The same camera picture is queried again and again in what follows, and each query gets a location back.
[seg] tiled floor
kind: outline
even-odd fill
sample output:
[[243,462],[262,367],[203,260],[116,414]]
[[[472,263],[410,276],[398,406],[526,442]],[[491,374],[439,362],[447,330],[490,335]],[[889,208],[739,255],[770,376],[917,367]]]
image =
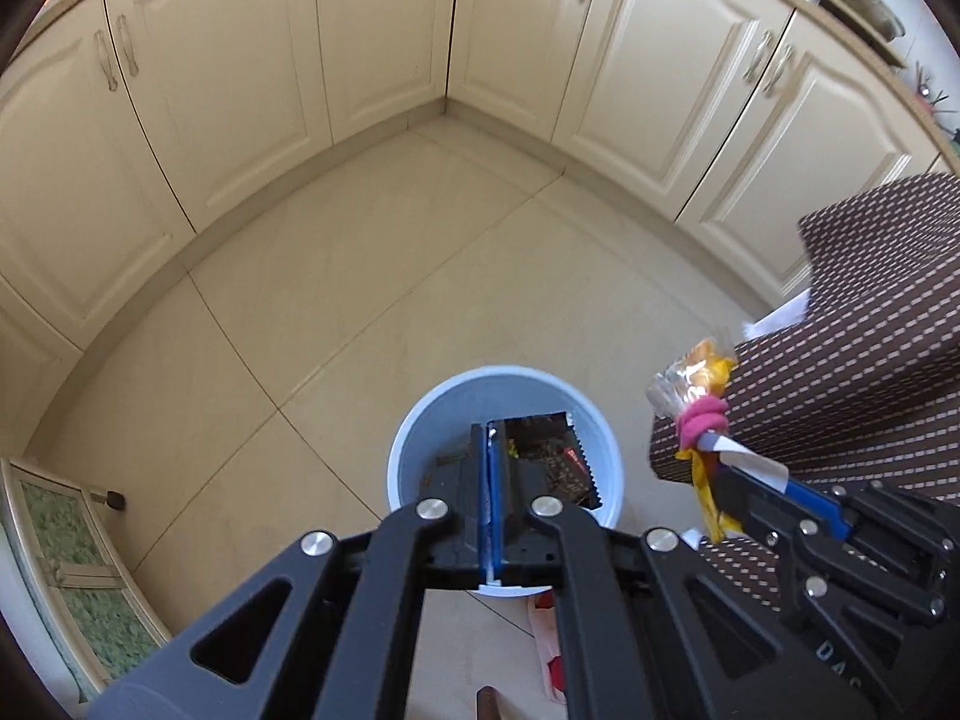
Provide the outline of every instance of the tiled floor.
[[[645,460],[650,377],[745,314],[676,252],[556,170],[431,119],[250,223],[116,348],[42,463],[126,493],[109,528],[176,632],[303,531],[387,512],[397,424],[439,381],[493,362],[582,389],[626,464],[620,526],[697,521]],[[489,683],[544,698],[522,602],[431,593],[408,716],[474,717]]]

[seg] white wall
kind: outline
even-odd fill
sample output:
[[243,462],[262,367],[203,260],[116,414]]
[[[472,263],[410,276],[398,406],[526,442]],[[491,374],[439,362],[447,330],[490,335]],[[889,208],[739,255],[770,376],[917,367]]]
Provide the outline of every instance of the white wall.
[[[907,60],[907,69],[901,73],[913,89],[916,85],[917,61],[933,73],[930,86],[934,93],[943,89],[950,99],[942,103],[944,109],[960,109],[960,56],[949,42],[946,33],[930,13],[923,0],[882,0],[899,16],[906,35],[896,38],[891,45]],[[944,127],[960,127],[960,114],[939,114],[937,121]]]

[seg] patterned fabric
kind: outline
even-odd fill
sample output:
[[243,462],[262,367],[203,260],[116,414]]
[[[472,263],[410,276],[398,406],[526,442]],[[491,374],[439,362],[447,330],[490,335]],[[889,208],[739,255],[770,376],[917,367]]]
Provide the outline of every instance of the patterned fabric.
[[64,587],[61,592],[86,643],[114,680],[157,650],[123,590]]
[[43,557],[84,565],[106,563],[86,525],[83,504],[77,498],[27,482],[23,482],[22,487]]
[[[808,313],[738,346],[731,435],[808,484],[890,478],[960,498],[960,179],[887,184],[803,218],[800,237]],[[673,425],[657,419],[654,473],[689,483],[676,448]],[[772,552],[728,539],[701,554],[776,608]]]

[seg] silver bolt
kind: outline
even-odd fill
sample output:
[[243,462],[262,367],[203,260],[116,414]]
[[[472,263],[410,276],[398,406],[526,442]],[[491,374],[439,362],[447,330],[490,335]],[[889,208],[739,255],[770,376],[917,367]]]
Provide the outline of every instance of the silver bolt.
[[420,519],[440,519],[449,511],[450,507],[440,498],[424,498],[416,504],[416,515]]
[[823,598],[827,595],[827,580],[816,575],[808,577],[803,585],[806,588],[806,594],[810,598]]
[[553,495],[541,495],[539,498],[534,498],[530,508],[534,509],[537,517],[556,517],[563,512],[563,503],[560,502],[560,498],[554,498]]
[[654,552],[673,552],[680,544],[680,538],[666,528],[654,528],[647,533],[647,544]]
[[333,536],[323,531],[311,531],[301,538],[301,550],[304,555],[320,557],[333,549]]

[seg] blue bucket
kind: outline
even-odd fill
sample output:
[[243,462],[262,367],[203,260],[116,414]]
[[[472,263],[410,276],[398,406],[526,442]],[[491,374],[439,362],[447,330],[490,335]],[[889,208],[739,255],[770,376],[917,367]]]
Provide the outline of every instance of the blue bucket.
[[[387,464],[387,500],[399,509],[419,499],[431,461],[469,444],[470,425],[535,413],[568,412],[587,456],[602,506],[591,514],[616,526],[623,506],[623,461],[613,431],[597,406],[563,379],[519,365],[487,365],[431,389],[400,424]],[[481,595],[532,595],[545,587],[482,584]]]

